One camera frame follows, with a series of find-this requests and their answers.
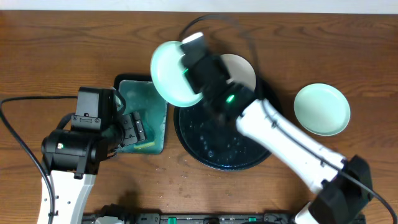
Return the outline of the green yellow sponge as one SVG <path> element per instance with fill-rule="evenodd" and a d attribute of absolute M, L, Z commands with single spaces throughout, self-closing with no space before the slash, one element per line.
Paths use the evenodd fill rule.
<path fill-rule="evenodd" d="M 154 141 L 149 141 L 149 142 L 138 142 L 137 144 L 133 145 L 134 150 L 141 150 L 145 149 L 148 147 L 152 147 L 155 145 Z"/>

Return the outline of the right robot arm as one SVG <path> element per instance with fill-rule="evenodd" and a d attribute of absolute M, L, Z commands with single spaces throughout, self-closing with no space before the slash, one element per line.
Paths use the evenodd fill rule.
<path fill-rule="evenodd" d="M 185 53 L 181 63 L 213 116 L 270 151 L 316 195 L 296 214 L 295 223 L 353 223 L 375 197 L 369 164 L 332 151 L 284 118 L 264 96 L 261 78 L 255 90 L 230 82 L 224 61 L 212 53 Z"/>

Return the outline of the pale green plate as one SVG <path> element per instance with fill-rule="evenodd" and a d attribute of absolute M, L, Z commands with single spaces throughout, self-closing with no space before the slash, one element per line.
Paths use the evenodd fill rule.
<path fill-rule="evenodd" d="M 341 133 L 351 118 L 351 108 L 344 94 L 324 83 L 303 87 L 294 99 L 294 113 L 306 130 L 319 136 Z"/>

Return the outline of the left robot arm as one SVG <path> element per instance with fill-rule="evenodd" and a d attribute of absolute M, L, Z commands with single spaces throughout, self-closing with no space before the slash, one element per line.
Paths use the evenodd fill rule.
<path fill-rule="evenodd" d="M 100 118 L 71 119 L 71 130 L 58 127 L 42 142 L 45 176 L 38 223 L 134 223 L 134 215 L 117 205 L 88 216 L 84 210 L 100 163 L 118 149 L 146 139 L 140 114 L 124 114 L 104 128 L 98 124 Z"/>

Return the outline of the white plate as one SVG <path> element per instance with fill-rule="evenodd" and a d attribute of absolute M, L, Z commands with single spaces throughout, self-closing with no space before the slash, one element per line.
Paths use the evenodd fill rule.
<path fill-rule="evenodd" d="M 228 69 L 228 83 L 240 83 L 250 90 L 256 88 L 256 74 L 252 65 L 243 57 L 235 54 L 223 54 L 221 59 Z"/>

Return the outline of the light teal plate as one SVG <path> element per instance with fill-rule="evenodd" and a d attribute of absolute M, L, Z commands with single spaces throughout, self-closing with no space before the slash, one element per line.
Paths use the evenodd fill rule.
<path fill-rule="evenodd" d="M 159 45 L 150 61 L 150 75 L 152 82 L 160 96 L 177 107 L 190 107 L 202 98 L 201 93 L 194 93 L 185 75 L 188 69 L 181 60 L 185 55 L 180 46 L 181 42 L 168 41 Z"/>

